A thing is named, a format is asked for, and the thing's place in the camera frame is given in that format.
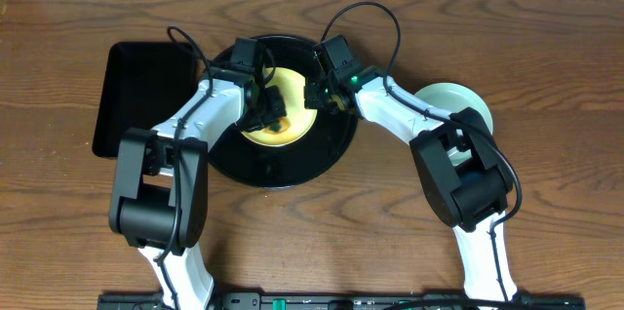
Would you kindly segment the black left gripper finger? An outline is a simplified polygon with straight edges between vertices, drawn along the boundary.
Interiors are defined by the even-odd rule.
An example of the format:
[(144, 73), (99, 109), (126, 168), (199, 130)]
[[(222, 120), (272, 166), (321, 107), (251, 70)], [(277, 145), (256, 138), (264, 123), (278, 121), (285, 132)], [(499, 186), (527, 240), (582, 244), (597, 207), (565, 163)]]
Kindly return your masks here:
[(278, 86), (264, 89), (265, 116), (267, 119), (280, 119), (287, 115), (284, 99)]
[(271, 119), (266, 119), (258, 116), (246, 117), (238, 122), (238, 129), (241, 132), (251, 133), (255, 131), (261, 131), (267, 127), (270, 127), (272, 124), (273, 121)]

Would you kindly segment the yellow plate with stain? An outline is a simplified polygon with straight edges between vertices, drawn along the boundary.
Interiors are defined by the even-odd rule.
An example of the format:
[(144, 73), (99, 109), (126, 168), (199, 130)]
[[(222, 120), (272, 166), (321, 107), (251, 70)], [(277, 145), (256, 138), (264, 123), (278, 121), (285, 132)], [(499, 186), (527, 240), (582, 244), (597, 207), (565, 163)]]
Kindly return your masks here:
[(256, 144), (271, 147), (285, 146), (303, 138), (317, 117), (315, 109), (304, 107), (304, 85), (305, 78), (300, 73), (278, 67), (269, 86), (277, 86), (285, 102), (287, 115), (280, 119), (280, 129), (243, 132), (243, 136)]

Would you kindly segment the mint green plate with stain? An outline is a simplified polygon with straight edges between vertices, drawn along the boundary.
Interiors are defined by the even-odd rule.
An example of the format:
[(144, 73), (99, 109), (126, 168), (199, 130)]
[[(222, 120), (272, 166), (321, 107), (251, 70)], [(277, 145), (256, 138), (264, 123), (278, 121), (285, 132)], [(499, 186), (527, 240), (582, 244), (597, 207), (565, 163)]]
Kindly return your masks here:
[(415, 97), (438, 108), (458, 113), (470, 107), (483, 117), (489, 133), (493, 134), (493, 120), (485, 101), (471, 89), (455, 83), (436, 83), (414, 94)]

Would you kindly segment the yellow green scrub sponge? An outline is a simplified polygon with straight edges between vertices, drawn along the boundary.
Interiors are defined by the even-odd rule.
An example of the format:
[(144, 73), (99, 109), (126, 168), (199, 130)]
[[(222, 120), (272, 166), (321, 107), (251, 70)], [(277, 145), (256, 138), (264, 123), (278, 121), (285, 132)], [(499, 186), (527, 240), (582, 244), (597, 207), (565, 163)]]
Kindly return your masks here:
[(277, 122), (270, 124), (263, 131), (269, 135), (276, 136), (286, 132), (290, 127), (290, 120), (287, 117), (281, 117)]

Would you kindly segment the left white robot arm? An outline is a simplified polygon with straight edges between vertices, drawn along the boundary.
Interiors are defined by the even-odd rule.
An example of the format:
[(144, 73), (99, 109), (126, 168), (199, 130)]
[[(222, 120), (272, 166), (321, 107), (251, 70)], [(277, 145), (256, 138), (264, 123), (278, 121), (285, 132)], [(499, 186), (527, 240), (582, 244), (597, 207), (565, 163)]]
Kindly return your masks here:
[(163, 289), (162, 309), (206, 309), (215, 281), (198, 244), (208, 209), (210, 149), (231, 126), (263, 130), (286, 116), (272, 53), (239, 38), (227, 60), (208, 60), (196, 93), (150, 130), (128, 129), (117, 156), (109, 225), (145, 257)]

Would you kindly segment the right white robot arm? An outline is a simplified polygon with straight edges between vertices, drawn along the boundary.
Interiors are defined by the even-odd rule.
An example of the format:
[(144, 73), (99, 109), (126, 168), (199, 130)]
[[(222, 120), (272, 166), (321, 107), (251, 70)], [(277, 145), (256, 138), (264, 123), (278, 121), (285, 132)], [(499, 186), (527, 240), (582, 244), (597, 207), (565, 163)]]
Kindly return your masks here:
[(363, 118), (409, 145), (427, 202), (454, 231), (467, 295), (513, 299), (518, 288), (508, 267), (503, 224), (511, 216), (506, 196), (521, 185), (482, 114), (472, 107), (451, 112), (408, 93), (386, 70), (363, 67), (341, 35), (318, 45), (291, 36), (259, 40), (277, 51), (275, 67), (311, 70), (301, 88), (306, 108), (328, 116), (332, 106), (343, 104), (348, 128)]

